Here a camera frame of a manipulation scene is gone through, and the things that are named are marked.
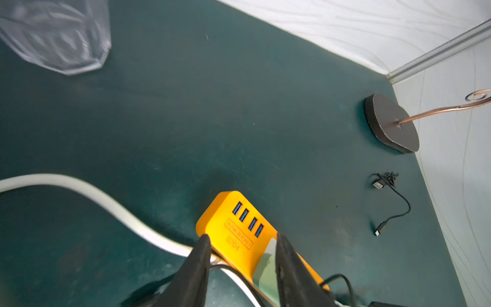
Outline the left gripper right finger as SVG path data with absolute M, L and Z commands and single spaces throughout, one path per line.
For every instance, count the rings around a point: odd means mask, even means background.
M 277 289 L 281 306 L 335 306 L 334 299 L 324 292 L 283 235 L 276 244 Z

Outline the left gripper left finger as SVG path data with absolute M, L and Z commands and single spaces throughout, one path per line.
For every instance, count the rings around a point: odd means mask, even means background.
M 202 235 L 170 285 L 153 306 L 204 306 L 212 247 L 208 235 Z

